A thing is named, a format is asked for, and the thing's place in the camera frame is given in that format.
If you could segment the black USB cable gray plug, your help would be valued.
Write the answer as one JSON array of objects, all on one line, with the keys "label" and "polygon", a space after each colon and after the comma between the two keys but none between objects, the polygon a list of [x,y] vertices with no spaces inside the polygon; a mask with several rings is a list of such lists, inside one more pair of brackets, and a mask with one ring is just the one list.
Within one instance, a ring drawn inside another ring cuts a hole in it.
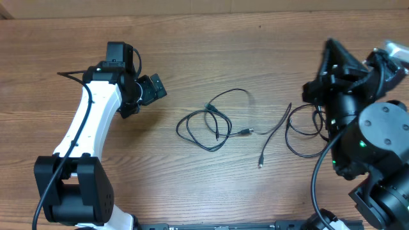
[{"label": "black USB cable gray plug", "polygon": [[[312,113],[312,121],[313,121],[313,125],[314,125],[314,128],[315,128],[315,131],[314,131],[314,132],[311,132],[311,133],[307,133],[307,132],[300,131],[299,129],[295,128],[295,127],[292,125],[292,115],[294,115],[294,113],[296,113],[296,112],[298,112],[298,111],[300,111],[300,110],[302,110],[302,109],[305,109],[306,107],[313,107],[313,108],[314,108],[314,111],[313,111],[313,113]],[[287,120],[286,120],[286,129],[285,129],[285,133],[284,133],[284,139],[285,139],[285,141],[286,141],[286,145],[287,145],[288,149],[289,149],[293,154],[295,154],[295,155],[298,156],[298,157],[302,157],[302,158],[314,158],[314,157],[319,157],[319,156],[323,153],[323,151],[324,151],[325,149],[322,149],[321,151],[319,151],[319,152],[317,152],[317,153],[308,154],[308,155],[307,155],[307,154],[303,154],[303,153],[297,152],[296,150],[294,150],[294,148],[293,148],[293,147],[291,146],[291,144],[290,144],[289,137],[288,137],[288,133],[289,133],[289,130],[292,129],[294,132],[296,132],[296,133],[298,133],[298,134],[300,134],[300,135],[307,136],[307,137],[320,136],[320,137],[326,142],[326,145],[325,145],[325,148],[326,148],[327,145],[328,145],[328,143],[329,143],[329,138],[328,138],[328,137],[325,137],[325,136],[322,134],[322,131],[323,131],[323,129],[325,128],[325,122],[326,122],[326,119],[323,117],[323,114],[324,114],[324,113],[325,113],[325,111],[322,111],[322,110],[321,110],[321,107],[320,107],[319,105],[314,105],[314,104],[312,104],[312,103],[308,103],[308,104],[300,105],[300,106],[296,107],[295,109],[293,109],[293,110],[288,114]]]}]

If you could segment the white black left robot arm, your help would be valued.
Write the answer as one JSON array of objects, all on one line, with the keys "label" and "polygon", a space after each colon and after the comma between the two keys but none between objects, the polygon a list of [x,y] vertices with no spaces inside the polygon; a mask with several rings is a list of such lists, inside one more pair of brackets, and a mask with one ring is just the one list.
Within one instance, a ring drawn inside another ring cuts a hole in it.
[{"label": "white black left robot arm", "polygon": [[106,59],[82,70],[82,96],[72,123],[51,156],[40,156],[34,175],[40,200],[33,215],[78,229],[140,229],[137,218],[116,206],[102,166],[104,143],[116,113],[125,119],[167,95],[157,74],[141,75],[137,49],[108,42]]}]

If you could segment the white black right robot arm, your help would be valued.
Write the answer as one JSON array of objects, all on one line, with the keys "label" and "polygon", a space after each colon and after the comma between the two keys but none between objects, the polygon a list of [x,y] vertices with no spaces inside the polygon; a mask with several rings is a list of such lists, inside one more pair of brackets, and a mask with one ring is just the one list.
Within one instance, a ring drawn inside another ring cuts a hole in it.
[{"label": "white black right robot arm", "polygon": [[403,45],[387,42],[359,61],[329,39],[316,78],[303,86],[303,100],[325,110],[336,174],[365,176],[350,197],[376,229],[408,228],[408,107],[382,101],[407,75]]}]

